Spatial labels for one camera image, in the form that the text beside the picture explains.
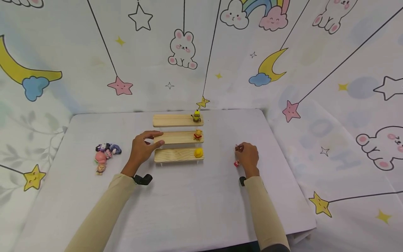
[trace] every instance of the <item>hand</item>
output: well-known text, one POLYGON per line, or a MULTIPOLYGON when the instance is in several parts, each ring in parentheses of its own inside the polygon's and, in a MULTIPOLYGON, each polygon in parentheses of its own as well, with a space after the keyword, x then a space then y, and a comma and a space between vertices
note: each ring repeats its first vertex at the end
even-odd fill
POLYGON ((245 170, 246 178, 259 176, 259 152, 256 146, 243 142, 235 147, 235 156, 245 170))
POLYGON ((151 153, 165 144, 163 140, 160 140, 154 144, 151 144, 146 139, 154 139, 154 137, 163 135, 163 132, 151 130, 145 131, 140 135, 136 136, 133 139, 131 145, 131 153, 127 164, 124 166, 123 170, 121 171, 122 174, 127 175, 129 177, 133 177, 137 169, 140 167, 142 163, 144 163, 150 156, 151 153))

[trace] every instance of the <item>left hand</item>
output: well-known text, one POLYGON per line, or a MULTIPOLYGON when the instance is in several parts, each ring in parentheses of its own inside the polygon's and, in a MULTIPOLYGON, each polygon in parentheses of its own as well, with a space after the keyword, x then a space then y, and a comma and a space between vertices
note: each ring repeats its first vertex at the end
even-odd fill
POLYGON ((140 135, 136 136, 133 139, 131 146, 130 158, 127 161, 127 164, 124 166, 121 171, 122 174, 133 177, 137 169, 140 167, 142 163, 147 161, 147 159, 151 156, 151 153, 165 144, 163 140, 160 140, 154 144, 151 144, 146 141, 146 139, 154 139, 154 137, 163 135, 163 132, 152 130, 145 131, 140 135))

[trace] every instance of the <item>table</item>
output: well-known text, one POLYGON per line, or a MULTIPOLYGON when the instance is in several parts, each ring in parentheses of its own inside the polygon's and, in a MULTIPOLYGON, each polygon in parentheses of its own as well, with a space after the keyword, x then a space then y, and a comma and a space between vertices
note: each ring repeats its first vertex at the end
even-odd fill
MULTIPOLYGON (((188 112, 167 112, 191 114, 188 112)), ((83 114, 72 118, 42 189, 17 242, 19 251, 63 251, 84 218, 129 158, 131 141, 153 129, 161 112, 83 114), (95 146, 120 145, 123 152, 95 173, 95 146)), ((153 176, 126 203, 105 251, 200 251, 255 241, 241 167, 234 166, 235 144, 258 147, 258 168, 286 234, 316 227, 309 208, 263 113, 258 109, 202 111, 204 160, 153 162, 137 174, 153 176)), ((164 128, 183 131, 192 128, 164 128)))

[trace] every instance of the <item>arm sleeve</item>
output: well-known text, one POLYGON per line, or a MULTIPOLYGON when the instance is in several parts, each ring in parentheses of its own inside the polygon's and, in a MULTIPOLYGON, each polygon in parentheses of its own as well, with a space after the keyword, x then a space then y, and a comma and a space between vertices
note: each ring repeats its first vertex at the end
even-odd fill
POLYGON ((64 252, 102 252, 135 187, 133 178, 116 174, 64 252))
POLYGON ((249 194, 253 225, 260 249, 264 252, 290 251, 283 225, 264 187, 262 178, 248 178, 245 180, 245 187, 249 194))

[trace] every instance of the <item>yellow moon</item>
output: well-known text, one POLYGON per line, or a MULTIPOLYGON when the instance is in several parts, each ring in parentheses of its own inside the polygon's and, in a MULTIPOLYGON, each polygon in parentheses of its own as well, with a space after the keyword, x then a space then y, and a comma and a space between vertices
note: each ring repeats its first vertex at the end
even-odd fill
POLYGON ((4 43, 4 35, 0 36, 0 67, 15 82, 22 84, 25 78, 35 76, 45 77, 49 81, 55 81, 62 78, 62 72, 34 70, 21 66, 8 53, 4 43))
POLYGON ((287 50, 288 48, 284 48, 280 51, 277 51, 275 53, 273 53, 272 55, 270 55, 269 57, 267 57, 260 65, 259 67, 259 73, 264 73, 266 75, 268 75, 271 78, 270 82, 276 81, 279 78, 281 78, 286 72, 283 72, 281 74, 276 74, 273 72, 273 65, 276 62, 276 60, 280 57, 280 55, 283 54, 283 52, 285 52, 285 50, 287 50))

